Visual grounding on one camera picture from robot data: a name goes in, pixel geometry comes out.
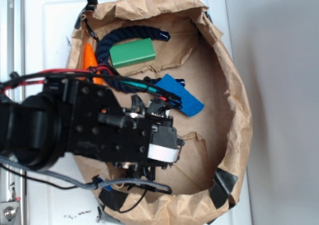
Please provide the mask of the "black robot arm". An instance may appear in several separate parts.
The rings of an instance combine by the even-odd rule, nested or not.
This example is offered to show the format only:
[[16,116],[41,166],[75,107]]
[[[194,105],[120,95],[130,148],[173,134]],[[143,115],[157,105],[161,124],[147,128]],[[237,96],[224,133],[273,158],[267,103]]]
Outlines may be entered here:
[[184,145],[165,108],[159,98],[146,107],[133,95],[127,109],[105,86],[48,79],[22,103],[1,103],[0,152],[34,170],[50,168],[68,152],[154,180],[155,168],[175,163]]

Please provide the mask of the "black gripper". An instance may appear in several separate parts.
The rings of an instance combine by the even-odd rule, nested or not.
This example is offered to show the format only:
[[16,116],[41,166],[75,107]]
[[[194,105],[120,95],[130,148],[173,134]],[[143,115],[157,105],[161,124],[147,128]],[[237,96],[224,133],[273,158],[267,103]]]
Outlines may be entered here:
[[132,96],[130,109],[118,103],[112,90],[76,79],[48,79],[43,94],[56,108],[59,143],[64,152],[112,163],[128,178],[155,179],[156,167],[179,160],[184,141],[170,116],[155,114],[165,104],[154,98],[146,108]]

